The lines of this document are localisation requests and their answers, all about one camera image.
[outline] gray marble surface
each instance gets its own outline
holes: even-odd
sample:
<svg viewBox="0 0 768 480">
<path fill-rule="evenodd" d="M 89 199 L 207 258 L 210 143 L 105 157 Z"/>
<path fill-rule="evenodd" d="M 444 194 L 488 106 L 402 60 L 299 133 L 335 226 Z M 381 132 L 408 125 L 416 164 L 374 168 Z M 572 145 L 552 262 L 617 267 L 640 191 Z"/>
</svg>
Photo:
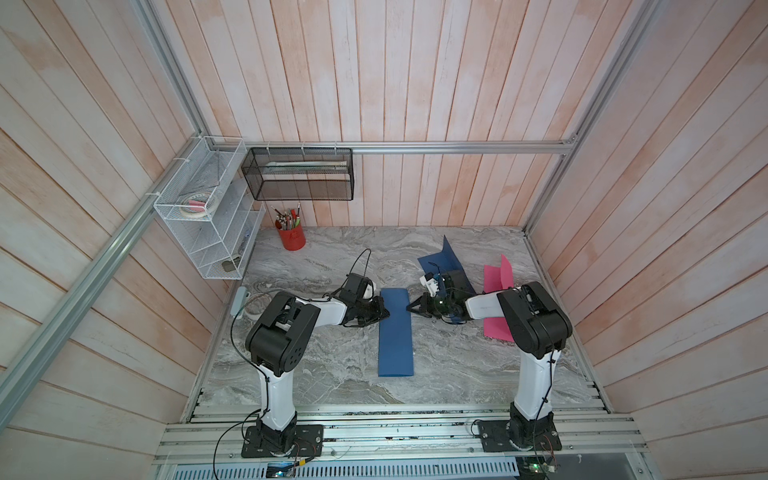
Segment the gray marble surface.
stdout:
<svg viewBox="0 0 768 480">
<path fill-rule="evenodd" d="M 417 259 L 442 248 L 446 235 L 476 291 L 482 291 L 483 266 L 509 258 L 515 284 L 538 280 L 519 230 L 510 227 L 325 227 L 306 229 L 306 246 L 284 250 L 277 231 L 259 232 L 243 285 L 251 292 L 282 288 L 320 296 L 341 285 L 354 259 L 372 249 L 367 276 L 378 287 L 407 288 L 414 300 L 423 292 Z M 362 272 L 359 262 L 357 272 Z M 268 297 L 247 307 L 260 313 Z M 243 349 L 253 324 L 236 322 L 234 339 Z M 259 373 L 233 350 L 230 324 L 200 395 L 201 405 L 258 405 Z M 415 375 L 378 377 L 379 327 L 315 330 L 296 368 L 293 399 L 308 404 L 506 403 L 518 385 L 520 350 L 514 344 L 483 336 L 482 321 L 453 326 L 439 319 L 412 317 Z M 590 399 L 572 352 L 561 357 L 554 375 L 552 401 Z"/>
</svg>

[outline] black mesh basket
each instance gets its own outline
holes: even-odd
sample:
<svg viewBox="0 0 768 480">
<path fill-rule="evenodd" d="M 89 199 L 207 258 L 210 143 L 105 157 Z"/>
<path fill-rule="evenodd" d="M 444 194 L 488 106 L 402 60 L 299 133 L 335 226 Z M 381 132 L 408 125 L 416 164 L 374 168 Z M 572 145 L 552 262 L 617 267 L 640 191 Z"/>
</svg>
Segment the black mesh basket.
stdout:
<svg viewBox="0 0 768 480">
<path fill-rule="evenodd" d="M 349 148 L 251 148 L 243 175 L 256 200 L 352 200 Z"/>
</svg>

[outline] blue paper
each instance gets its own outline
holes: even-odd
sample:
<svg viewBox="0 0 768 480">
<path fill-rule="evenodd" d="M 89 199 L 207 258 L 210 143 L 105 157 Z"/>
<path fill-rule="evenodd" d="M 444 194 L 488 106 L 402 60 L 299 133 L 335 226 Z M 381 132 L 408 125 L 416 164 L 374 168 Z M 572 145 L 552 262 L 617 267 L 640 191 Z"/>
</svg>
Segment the blue paper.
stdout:
<svg viewBox="0 0 768 480">
<path fill-rule="evenodd" d="M 413 338 L 408 290 L 382 288 L 389 316 L 379 322 L 379 376 L 413 376 Z"/>
<path fill-rule="evenodd" d="M 455 253 L 453 253 L 451 244 L 448 243 L 448 238 L 445 235 L 442 236 L 442 252 L 433 253 L 432 255 L 426 255 L 419 258 L 419 264 L 422 266 L 424 273 L 432 273 L 435 275 L 437 273 L 449 272 L 451 270 L 461 270 L 464 272 L 462 263 L 458 261 L 458 257 Z M 437 293 L 438 296 L 445 296 L 445 285 L 443 284 L 442 280 L 439 281 L 439 286 L 440 290 Z M 472 295 L 477 295 L 475 288 L 472 287 L 472 283 L 469 281 L 467 281 L 467 291 Z M 461 319 L 455 315 L 451 315 L 449 318 L 453 323 L 461 322 Z"/>
</svg>

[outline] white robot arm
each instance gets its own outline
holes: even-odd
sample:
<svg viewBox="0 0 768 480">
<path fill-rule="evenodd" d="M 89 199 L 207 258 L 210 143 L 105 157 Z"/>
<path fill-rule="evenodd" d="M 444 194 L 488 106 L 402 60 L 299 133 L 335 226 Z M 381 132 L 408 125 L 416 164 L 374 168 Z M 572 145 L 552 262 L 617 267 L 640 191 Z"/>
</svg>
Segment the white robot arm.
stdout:
<svg viewBox="0 0 768 480">
<path fill-rule="evenodd" d="M 447 273 L 442 276 L 442 280 L 449 280 Z M 370 280 L 352 280 L 345 283 L 346 295 L 343 292 L 339 298 L 304 300 L 279 292 L 249 332 L 246 347 L 263 373 L 261 396 L 268 407 L 257 425 L 248 429 L 250 440 L 243 448 L 243 456 L 246 450 L 251 456 L 270 456 L 293 447 L 297 435 L 293 369 L 315 328 L 347 324 L 353 316 L 359 324 L 369 325 L 389 315 L 381 297 L 373 296 L 375 287 Z M 536 439 L 542 436 L 550 440 L 553 449 L 560 449 L 556 434 L 551 435 L 555 430 L 548 397 L 555 363 L 573 328 L 544 287 L 532 282 L 458 300 L 449 292 L 440 302 L 441 306 L 450 303 L 452 312 L 461 310 L 463 316 L 472 319 L 503 316 L 522 350 L 519 387 L 510 405 L 509 422 L 502 422 L 501 428 L 498 422 L 480 422 L 485 451 L 526 450 L 538 445 Z"/>
</svg>

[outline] folded pink paper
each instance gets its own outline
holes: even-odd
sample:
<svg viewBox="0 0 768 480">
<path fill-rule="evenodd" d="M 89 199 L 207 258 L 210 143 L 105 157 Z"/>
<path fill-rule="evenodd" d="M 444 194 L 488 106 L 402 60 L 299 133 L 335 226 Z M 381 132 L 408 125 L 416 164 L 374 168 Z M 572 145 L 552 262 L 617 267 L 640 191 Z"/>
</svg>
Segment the folded pink paper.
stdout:
<svg viewBox="0 0 768 480">
<path fill-rule="evenodd" d="M 502 255 L 502 266 L 485 265 L 483 270 L 483 291 L 495 292 L 515 286 L 515 279 L 512 275 L 512 265 L 507 257 Z M 483 335 L 500 340 L 512 342 L 512 334 L 509 332 L 507 320 L 504 317 L 496 316 L 487 318 L 483 321 Z"/>
</svg>

